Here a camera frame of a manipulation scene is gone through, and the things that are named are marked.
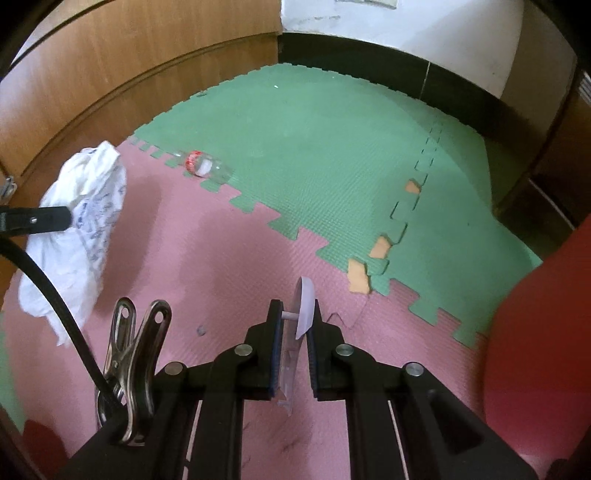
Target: interlocking foam floor mat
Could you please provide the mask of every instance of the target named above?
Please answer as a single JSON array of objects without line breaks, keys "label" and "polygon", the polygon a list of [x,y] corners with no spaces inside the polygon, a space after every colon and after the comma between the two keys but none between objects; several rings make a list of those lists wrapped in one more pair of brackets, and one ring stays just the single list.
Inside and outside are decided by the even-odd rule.
[{"label": "interlocking foam floor mat", "polygon": [[6,410],[6,413],[8,413],[8,416],[17,426],[18,430],[22,432],[25,427],[26,418],[14,391],[8,353],[4,345],[5,334],[3,323],[4,312],[0,311],[0,406]]},{"label": "interlocking foam floor mat", "polygon": [[[415,314],[432,323],[445,309],[461,321],[454,337],[467,345],[539,263],[491,214],[482,137],[365,80],[265,67],[192,96],[135,137],[146,142],[140,148],[158,148],[155,158],[192,149],[221,158],[241,193],[233,205],[276,210],[269,225],[290,239],[300,227],[322,236],[319,257],[343,271],[349,258],[364,262],[382,294],[400,280],[420,295]],[[409,179],[423,185],[420,195],[405,191]],[[369,258],[380,235],[394,247],[387,259]]]},{"label": "interlocking foam floor mat", "polygon": [[[85,337],[103,365],[113,307],[133,300],[138,316],[165,299],[173,319],[158,369],[170,361],[197,365],[242,343],[263,322],[271,299],[291,301],[301,275],[314,281],[324,320],[339,325],[347,342],[379,362],[421,362],[468,406],[481,413],[479,364],[485,341],[470,349],[439,312],[436,326],[408,311],[416,295],[393,281],[390,294],[351,295],[344,273],[314,253],[326,240],[303,228],[296,241],[267,227],[278,217],[257,204],[244,214],[229,203],[239,192],[200,188],[125,142],[119,147],[128,189],[113,229],[104,289],[85,325]],[[75,349],[56,347],[45,319],[24,313],[15,276],[5,298],[6,346],[15,390],[26,419],[51,427],[74,453],[96,431],[94,386]],[[343,323],[354,323],[349,328]],[[246,402],[242,478],[343,480],[349,478],[345,405],[319,403],[310,388],[304,342],[298,363],[294,414],[266,402]]]}]

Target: green foam mat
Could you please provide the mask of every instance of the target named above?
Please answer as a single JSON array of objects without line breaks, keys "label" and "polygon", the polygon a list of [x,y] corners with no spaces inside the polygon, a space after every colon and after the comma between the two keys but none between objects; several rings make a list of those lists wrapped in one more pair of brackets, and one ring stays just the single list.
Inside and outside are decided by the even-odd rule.
[{"label": "green foam mat", "polygon": [[163,150],[158,149],[158,150],[153,151],[150,154],[150,157],[152,157],[152,158],[161,158],[162,155],[164,155],[164,154],[165,154],[165,152]]},{"label": "green foam mat", "polygon": [[3,321],[4,313],[0,312],[0,405],[6,410],[10,419],[22,433],[26,418],[14,390],[10,360],[8,359],[8,352],[4,344]]},{"label": "green foam mat", "polygon": [[[456,303],[470,297],[473,278],[490,278],[485,270],[489,263],[513,262],[514,255],[498,251],[524,251],[490,214],[488,162],[480,135],[418,100],[365,80],[289,64],[265,67],[223,82],[206,95],[192,96],[134,135],[168,153],[197,149],[219,157],[234,169],[229,183],[241,192],[233,205],[245,212],[256,202],[275,209],[281,216],[269,224],[272,228],[291,239],[301,226],[321,235],[329,244],[318,251],[320,257],[343,271],[348,258],[363,259],[378,291],[387,293],[389,279],[396,278],[421,295],[422,303],[413,311],[427,321],[434,321],[431,305],[459,312],[462,331],[469,334],[486,330],[482,317],[471,317],[473,310],[480,310],[458,309]],[[409,179],[424,184],[418,202],[416,195],[404,191]],[[201,186],[217,190],[211,181]],[[447,191],[443,203],[439,190]],[[436,200],[429,200],[431,195]],[[464,205],[467,200],[477,206]],[[453,213],[442,215],[447,209]],[[441,286],[437,282],[444,275],[439,272],[453,263],[441,255],[466,255],[465,244],[471,244],[472,237],[464,239],[465,231],[456,223],[473,215],[483,216],[478,228],[485,224],[492,239],[472,245],[470,258],[499,258],[476,261],[472,267],[465,261],[463,270],[469,274]],[[453,233],[420,245],[415,229],[428,231],[433,216],[434,228]],[[370,259],[380,235],[394,246],[388,259]],[[456,246],[444,245],[456,236],[462,238]],[[491,246],[499,237],[510,240]],[[426,252],[424,261],[416,255],[418,267],[410,259],[403,265],[399,256],[411,248],[409,243],[416,251],[435,250]],[[524,275],[533,263],[508,268]],[[509,277],[487,280],[487,322],[514,275]]]}]

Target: black baseboard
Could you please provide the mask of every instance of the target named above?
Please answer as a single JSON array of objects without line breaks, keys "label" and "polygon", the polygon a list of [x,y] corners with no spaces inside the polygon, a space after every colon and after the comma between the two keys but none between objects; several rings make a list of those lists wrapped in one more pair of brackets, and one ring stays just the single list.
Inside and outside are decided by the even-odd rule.
[{"label": "black baseboard", "polygon": [[279,62],[362,78],[440,109],[483,135],[502,102],[478,85],[395,48],[307,33],[279,36]]},{"label": "black baseboard", "polygon": [[419,98],[429,62],[361,40],[307,33],[279,36],[279,62],[351,75]]}]

